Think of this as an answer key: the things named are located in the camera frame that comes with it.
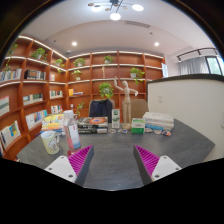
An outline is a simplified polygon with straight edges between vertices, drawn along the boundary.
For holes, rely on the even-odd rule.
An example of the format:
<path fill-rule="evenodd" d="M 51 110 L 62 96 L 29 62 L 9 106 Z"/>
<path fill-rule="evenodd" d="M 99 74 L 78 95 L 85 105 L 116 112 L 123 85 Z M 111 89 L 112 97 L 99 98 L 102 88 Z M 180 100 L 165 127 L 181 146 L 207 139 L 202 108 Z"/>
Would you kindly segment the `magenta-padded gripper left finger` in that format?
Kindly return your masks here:
<path fill-rule="evenodd" d="M 82 186 L 85 182 L 93 155 L 94 146 L 90 145 L 70 156 L 59 156 L 45 170 Z"/>

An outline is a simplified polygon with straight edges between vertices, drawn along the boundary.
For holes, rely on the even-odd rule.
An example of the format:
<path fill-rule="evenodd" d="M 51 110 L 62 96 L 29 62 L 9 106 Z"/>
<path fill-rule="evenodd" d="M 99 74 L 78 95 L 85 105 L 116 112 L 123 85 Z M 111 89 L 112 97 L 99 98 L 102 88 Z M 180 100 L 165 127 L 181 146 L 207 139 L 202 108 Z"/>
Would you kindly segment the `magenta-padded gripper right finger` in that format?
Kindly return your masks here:
<path fill-rule="evenodd" d="M 181 167 L 167 155 L 159 157 L 138 145 L 134 146 L 133 155 L 144 185 L 181 170 Z"/>

